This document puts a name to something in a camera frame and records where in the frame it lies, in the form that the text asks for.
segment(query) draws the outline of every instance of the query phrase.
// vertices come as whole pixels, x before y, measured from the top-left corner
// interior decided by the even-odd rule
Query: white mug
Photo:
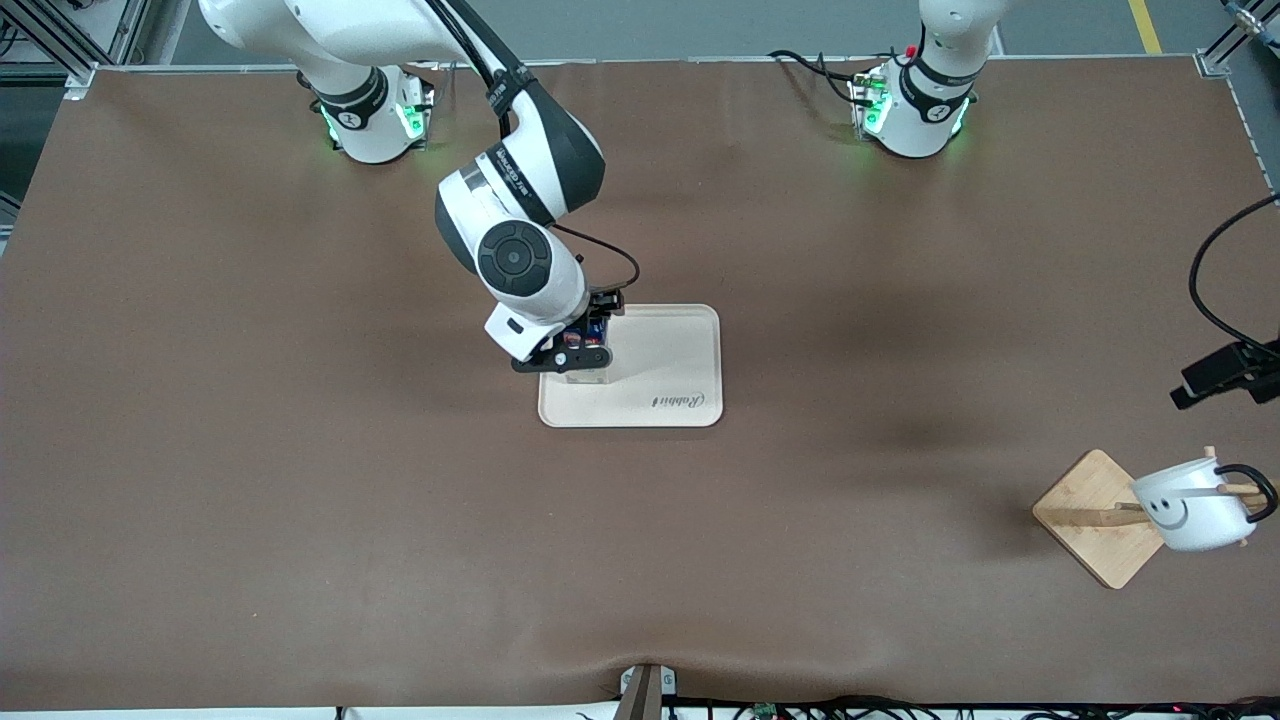
[[[1222,495],[1222,475],[1240,473],[1258,486],[1267,506],[1249,515],[1240,498]],[[1133,493],[1171,550],[1201,551],[1226,547],[1253,533],[1257,523],[1276,510],[1276,491],[1248,465],[1219,466],[1217,457],[1183,462],[1133,482]]]

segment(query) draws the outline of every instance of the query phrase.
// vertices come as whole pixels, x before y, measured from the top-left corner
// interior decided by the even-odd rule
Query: smiley face
[[[1152,500],[1147,503],[1147,515],[1151,521],[1166,530],[1179,530],[1190,518],[1190,510],[1185,500],[1170,502],[1167,498]]]

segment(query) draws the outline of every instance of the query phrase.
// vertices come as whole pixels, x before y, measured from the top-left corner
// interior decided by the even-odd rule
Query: green led light
[[[399,108],[401,123],[404,126],[404,133],[410,137],[422,136],[422,113],[415,109],[412,105],[397,105]]]

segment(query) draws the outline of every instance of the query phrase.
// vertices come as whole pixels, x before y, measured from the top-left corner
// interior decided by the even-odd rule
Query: yellow floor line
[[[1133,12],[1133,24],[1138,26],[1138,35],[1142,37],[1142,49],[1148,55],[1164,53],[1160,49],[1160,37],[1156,36],[1156,26],[1151,24],[1147,0],[1129,0],[1129,10]]]

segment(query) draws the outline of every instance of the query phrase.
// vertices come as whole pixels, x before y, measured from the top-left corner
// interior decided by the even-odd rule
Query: wooden peg
[[[1247,483],[1239,483],[1239,484],[1224,483],[1221,486],[1217,486],[1217,492],[1222,495],[1236,495],[1236,496],[1262,495],[1261,492],[1258,492],[1257,486]]]

